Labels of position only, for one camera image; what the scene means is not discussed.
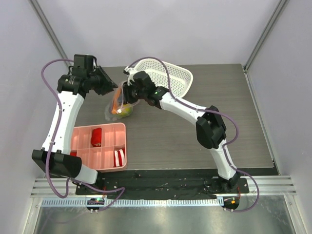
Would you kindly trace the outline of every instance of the metal frame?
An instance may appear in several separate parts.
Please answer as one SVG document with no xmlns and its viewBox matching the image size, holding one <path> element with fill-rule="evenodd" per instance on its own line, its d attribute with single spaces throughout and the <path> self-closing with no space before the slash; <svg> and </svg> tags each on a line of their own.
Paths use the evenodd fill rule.
<svg viewBox="0 0 312 234">
<path fill-rule="evenodd" d="M 256 46 L 254 47 L 251 55 L 249 56 L 249 59 L 247 60 L 247 63 L 244 67 L 245 71 L 248 71 L 250 66 L 252 65 L 255 57 L 257 56 L 260 48 L 262 47 L 263 43 L 265 42 L 265 40 L 267 39 L 268 35 L 270 34 L 270 32 L 272 31 L 275 23 L 277 22 L 279 16 L 281 15 L 281 13 L 283 12 L 283 10 L 285 9 L 287 3 L 289 2 L 289 0 L 280 0 L 278 5 L 276 6 L 272 16 L 270 17 L 267 25 L 265 26 Z"/>
<path fill-rule="evenodd" d="M 243 176 L 247 179 L 247 183 L 249 185 L 250 193 L 242 194 L 242 196 L 256 196 L 256 188 L 252 180 Z M 294 222 L 294 226 L 296 227 L 296 231 L 300 231 L 301 227 L 304 227 L 303 224 L 300 223 L 301 219 L 298 218 L 299 212 L 296 206 L 296 203 L 293 201 L 293 196 L 297 195 L 296 190 L 293 186 L 293 182 L 290 176 L 288 175 L 272 175 L 272 176 L 254 176 L 259 189 L 260 195 L 284 195 L 285 198 L 292 199 L 289 202 L 292 203 L 291 209 L 289 211 L 291 213 L 292 221 Z M 54 186 L 60 193 L 65 193 L 65 178 L 53 178 L 52 182 Z M 69 195 L 68 202 L 60 202 L 60 198 L 52 192 L 49 187 L 49 184 L 45 178 L 38 178 L 35 180 L 32 193 L 31 193 L 31 201 L 32 205 L 29 211 L 29 216 L 25 225 L 24 234 L 33 233 L 37 218 L 39 215 L 39 210 L 41 205 L 43 204 L 45 207 L 49 202 L 52 201 L 51 207 L 54 204 L 58 204 L 58 207 L 68 207 L 68 206 L 82 206 L 85 207 L 85 202 L 81 202 L 82 200 L 86 200 L 86 198 L 98 197 L 98 195 L 75 195 L 76 185 L 70 183 L 69 184 Z M 159 206 L 215 206 L 220 204 L 220 197 L 222 196 L 235 196 L 237 194 L 219 194 L 218 201 L 216 202 L 207 202 L 205 200 L 190 200 L 184 201 L 180 200 L 177 202 L 166 202 L 166 201 L 149 201 L 144 202 L 144 200 L 127 200 L 126 202 L 120 202 L 118 207 L 159 207 Z"/>
<path fill-rule="evenodd" d="M 30 4 L 32 5 L 36 15 L 38 16 L 39 20 L 42 23 L 42 26 L 44 27 L 45 31 L 47 32 L 49 38 L 51 39 L 52 43 L 54 44 L 56 50 L 58 51 L 60 57 L 62 59 L 68 59 L 62 45 L 59 42 L 59 39 L 57 38 L 56 34 L 53 31 L 53 28 L 51 27 L 47 17 L 45 16 L 42 8 L 40 7 L 40 4 L 37 0 L 28 0 Z M 65 61 L 65 64 L 67 66 L 70 66 L 70 62 Z"/>
<path fill-rule="evenodd" d="M 273 175 L 273 176 L 253 176 L 256 180 L 261 195 L 296 195 L 296 190 L 293 186 L 292 179 L 289 175 Z M 256 188 L 252 180 L 248 176 L 242 176 L 247 179 L 250 193 L 242 195 L 255 196 Z M 65 193 L 65 178 L 54 178 L 52 179 L 54 186 L 58 189 L 61 194 Z M 69 197 L 86 197 L 84 195 L 76 195 L 76 185 L 69 184 Z M 237 194 L 218 194 L 219 196 L 232 196 Z M 50 189 L 49 184 L 45 178 L 36 179 L 35 184 L 31 193 L 31 198 L 45 198 L 45 197 L 56 197 L 53 191 Z"/>
<path fill-rule="evenodd" d="M 308 233 L 306 230 L 306 226 L 302 220 L 302 215 L 300 210 L 298 209 L 298 205 L 296 202 L 296 198 L 295 196 L 291 196 L 291 195 L 285 195 L 285 202 L 288 208 L 288 212 L 291 216 L 292 219 L 292 224 L 293 227 L 296 231 L 297 234 L 306 234 Z"/>
</svg>

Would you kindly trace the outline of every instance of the dark gray table surface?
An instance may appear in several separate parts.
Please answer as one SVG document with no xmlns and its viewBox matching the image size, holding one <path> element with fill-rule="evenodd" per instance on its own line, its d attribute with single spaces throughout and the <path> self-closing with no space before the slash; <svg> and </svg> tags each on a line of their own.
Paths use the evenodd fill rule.
<svg viewBox="0 0 312 234">
<path fill-rule="evenodd" d="M 240 64 L 185 65 L 194 80 L 184 99 L 202 106 L 216 106 L 233 117 L 240 129 L 229 146 L 240 168 L 272 167 L 272 159 Z M 119 83 L 126 79 L 124 67 L 105 68 Z M 107 123 L 104 109 L 112 93 L 98 96 L 91 91 L 82 105 L 76 126 Z M 119 120 L 127 132 L 128 169 L 216 168 L 209 151 L 196 140 L 195 127 L 175 114 L 141 101 L 131 116 Z M 235 129 L 226 119 L 227 139 Z"/>
</svg>

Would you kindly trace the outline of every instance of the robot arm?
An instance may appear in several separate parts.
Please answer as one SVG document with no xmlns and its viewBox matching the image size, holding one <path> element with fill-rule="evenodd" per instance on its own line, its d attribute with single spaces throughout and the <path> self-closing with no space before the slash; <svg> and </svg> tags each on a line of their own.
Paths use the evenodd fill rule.
<svg viewBox="0 0 312 234">
<path fill-rule="evenodd" d="M 69 155 L 71 138 L 77 114 L 86 94 L 90 90 L 94 90 L 99 95 L 105 95 L 118 86 L 112 82 L 100 66 L 97 66 L 94 56 L 75 55 L 74 65 L 70 69 L 67 75 L 63 75 L 58 80 L 58 98 L 62 107 L 60 109 L 59 105 L 57 105 L 48 136 L 41 150 L 33 151 L 32 159 L 45 171 L 47 151 L 57 125 L 59 112 L 62 112 L 62 118 L 51 150 L 50 173 L 74 178 L 88 184 L 98 183 L 98 187 L 101 187 L 101 173 L 83 165 L 81 158 Z"/>
<path fill-rule="evenodd" d="M 144 99 L 149 105 L 161 110 L 170 111 L 181 116 L 196 126 L 196 136 L 198 142 L 209 149 L 217 166 L 221 185 L 225 190 L 234 188 L 240 174 L 236 172 L 228 163 L 222 146 L 226 143 L 226 126 L 222 117 L 197 110 L 218 111 L 214 106 L 206 108 L 195 105 L 191 102 L 176 97 L 175 99 L 164 87 L 156 87 L 149 75 L 145 72 L 135 72 L 133 69 L 126 68 L 125 73 L 129 75 L 128 83 L 124 83 L 124 103 L 134 103 L 138 99 Z M 192 106 L 195 110 L 177 102 L 180 99 L 183 103 Z M 224 147 L 231 165 L 234 167 L 227 146 Z"/>
</svg>

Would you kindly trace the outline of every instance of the purple cable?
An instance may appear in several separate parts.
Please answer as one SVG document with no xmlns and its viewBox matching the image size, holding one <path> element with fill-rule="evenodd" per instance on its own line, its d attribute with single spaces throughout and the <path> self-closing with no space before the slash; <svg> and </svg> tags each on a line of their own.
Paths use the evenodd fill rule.
<svg viewBox="0 0 312 234">
<path fill-rule="evenodd" d="M 59 106 L 59 114 L 58 114 L 58 120 L 57 120 L 57 124 L 55 126 L 55 130 L 52 134 L 52 137 L 51 137 L 51 143 L 50 143 L 50 146 L 49 146 L 49 149 L 48 149 L 48 152 L 47 152 L 47 158 L 46 158 L 46 162 L 45 162 L 45 175 L 47 177 L 47 181 L 48 181 L 48 184 L 50 186 L 50 188 L 52 189 L 52 191 L 55 193 L 55 195 L 57 195 L 58 197 L 60 198 L 66 198 L 68 196 L 68 190 L 69 190 L 69 186 L 68 186 L 68 183 L 69 183 L 69 179 L 70 178 L 67 178 L 66 180 L 66 192 L 65 192 L 65 195 L 62 195 L 60 194 L 56 188 L 54 187 L 52 181 L 51 181 L 51 178 L 50 178 L 50 172 L 49 172 L 49 162 L 50 162 L 50 157 L 51 157 L 51 151 L 52 151 L 52 147 L 53 147 L 53 143 L 54 143 L 54 140 L 55 140 L 55 137 L 56 137 L 56 134 L 58 132 L 58 129 L 59 129 L 59 124 L 60 124 L 60 121 L 61 121 L 61 118 L 62 118 L 62 103 L 58 97 L 58 95 L 56 94 L 56 92 L 53 90 L 53 88 L 49 85 L 48 81 L 46 80 L 46 78 L 44 77 L 44 71 L 45 69 L 50 66 L 52 63 L 55 63 L 55 62 L 59 62 L 59 61 L 69 61 L 69 62 L 73 62 L 72 60 L 70 59 L 63 59 L 63 58 L 60 58 L 60 59 L 56 59 L 56 60 L 53 60 L 53 61 L 50 61 L 48 62 L 46 65 L 44 65 L 44 67 L 42 68 L 41 70 L 41 78 L 43 80 L 43 82 L 45 83 L 45 85 L 48 87 L 48 89 L 51 91 L 51 93 L 53 94 L 53 96 L 55 97 L 55 99 L 57 100 L 57 103 L 58 103 L 58 106 Z M 99 211 L 103 211 L 103 210 L 106 210 L 108 207 L 110 207 L 117 199 L 120 198 L 120 196 L 123 194 L 125 188 L 122 187 L 122 188 L 119 188 L 119 189 L 115 189 L 115 190 L 99 190 L 99 189 L 96 189 L 94 187 L 92 187 L 91 185 L 89 184 L 86 184 L 86 183 L 82 183 L 84 186 L 92 189 L 92 190 L 95 190 L 97 192 L 100 192 L 100 193 L 115 193 L 115 192 L 118 192 L 118 191 L 121 191 L 121 193 L 116 197 L 116 199 L 114 201 L 112 201 L 112 203 L 110 203 L 109 205 L 107 205 L 106 207 L 103 207 L 101 209 L 99 209 Z"/>
<path fill-rule="evenodd" d="M 41 70 L 41 78 L 42 78 L 43 82 L 45 83 L 45 85 L 48 87 L 48 89 L 51 91 L 51 93 L 53 94 L 55 99 L 57 100 L 58 107 L 59 107 L 57 124 L 56 124 L 55 130 L 54 130 L 54 132 L 52 134 L 51 143 L 50 143 L 50 146 L 49 146 L 49 149 L 48 149 L 48 153 L 47 153 L 47 159 L 46 159 L 46 163 L 45 163 L 45 176 L 47 177 L 48 184 L 50 185 L 50 188 L 55 193 L 55 195 L 60 197 L 60 198 L 66 198 L 68 196 L 68 190 L 69 190 L 69 188 L 68 188 L 69 178 L 66 180 L 66 192 L 65 192 L 65 195 L 62 195 L 54 187 L 54 185 L 53 185 L 53 183 L 51 181 L 51 178 L 50 178 L 50 173 L 49 173 L 49 162 L 50 162 L 50 157 L 51 157 L 51 151 L 52 151 L 53 143 L 54 143 L 54 140 L 55 140 L 55 136 L 57 135 L 57 132 L 58 132 L 58 129 L 59 129 L 60 120 L 62 119 L 62 103 L 61 103 L 58 95 L 56 94 L 56 92 L 53 90 L 53 88 L 49 85 L 48 81 L 44 77 L 44 70 L 48 66 L 50 66 L 52 63 L 59 62 L 59 61 L 73 62 L 70 59 L 62 59 L 62 58 L 61 59 L 56 59 L 56 60 L 53 60 L 53 61 L 47 63 L 46 65 L 44 65 L 44 67 Z"/>
<path fill-rule="evenodd" d="M 246 176 L 248 176 L 248 177 L 254 182 L 255 187 L 256 187 L 256 189 L 257 189 L 257 198 L 256 198 L 255 202 L 253 203 L 253 205 L 250 206 L 250 207 L 248 207 L 248 208 L 246 208 L 246 209 L 238 210 L 238 211 L 236 211 L 236 210 L 232 211 L 232 210 L 230 210 L 230 209 L 227 209 L 227 210 L 228 210 L 228 211 L 231 211 L 231 212 L 236 212 L 236 213 L 240 213 L 240 212 L 245 212 L 245 211 L 251 210 L 251 209 L 257 204 L 257 202 L 258 202 L 258 200 L 259 200 L 259 197 L 260 197 L 259 186 L 257 185 L 257 182 L 255 181 L 255 179 L 254 179 L 250 174 L 248 174 L 247 172 L 244 172 L 244 171 L 241 171 L 241 170 L 237 169 L 236 167 L 234 167 L 234 166 L 231 164 L 231 162 L 230 162 L 230 160 L 229 160 L 229 156 L 228 156 L 228 154 L 227 154 L 227 152 L 226 152 L 226 149 L 225 149 L 225 146 L 232 144 L 232 143 L 233 143 L 234 141 L 236 141 L 236 139 L 238 138 L 238 134 L 239 134 L 238 125 L 236 124 L 236 122 L 234 121 L 234 119 L 232 119 L 230 116 L 228 116 L 228 115 L 226 115 L 226 114 L 224 114 L 224 113 L 218 112 L 218 111 L 212 111 L 212 110 L 206 110 L 206 109 L 196 109 L 195 107 L 193 107 L 193 106 L 191 106 L 191 105 L 189 105 L 189 104 L 187 104 L 187 103 L 184 103 L 183 101 L 179 100 L 179 98 L 176 98 L 176 97 L 174 96 L 174 94 L 172 93 L 172 90 L 171 90 L 171 81 L 170 81 L 170 75 L 169 75 L 168 68 L 167 68 L 167 66 L 164 64 L 163 61 L 161 61 L 160 59 L 158 59 L 158 58 L 156 58 L 156 57 L 147 56 L 147 57 L 139 58 L 139 59 L 137 59 L 136 61 L 134 61 L 133 63 L 131 63 L 128 67 L 132 67 L 134 64 L 136 64 L 137 62 L 139 62 L 139 61 L 141 61 L 141 60 L 143 60 L 143 59 L 155 59 L 155 60 L 157 60 L 158 62 L 161 63 L 161 65 L 164 67 L 164 69 L 165 69 L 165 71 L 166 71 L 166 74 L 167 74 L 169 93 L 170 93 L 171 97 L 172 97 L 175 101 L 177 101 L 178 103 L 180 103 L 180 104 L 182 104 L 182 105 L 184 105 L 184 106 L 186 106 L 186 107 L 188 107 L 188 108 L 190 108 L 190 109 L 192 109 L 192 110 L 195 110 L 195 111 L 203 111 L 203 112 L 208 112 L 208 113 L 212 113 L 212 114 L 221 115 L 221 116 L 227 118 L 229 121 L 231 121 L 231 122 L 233 123 L 233 125 L 234 125 L 234 127 L 235 127 L 235 129 L 236 129 L 236 134 L 235 134 L 235 136 L 234 136 L 234 138 L 233 138 L 232 140 L 230 140 L 229 142 L 227 142 L 227 143 L 225 143 L 225 144 L 222 145 L 222 149 L 223 149 L 223 152 L 224 152 L 226 161 L 228 162 L 229 166 L 230 166 L 233 170 L 235 170 L 235 171 L 237 171 L 237 172 L 239 172 L 239 173 L 245 174 Z"/>
</svg>

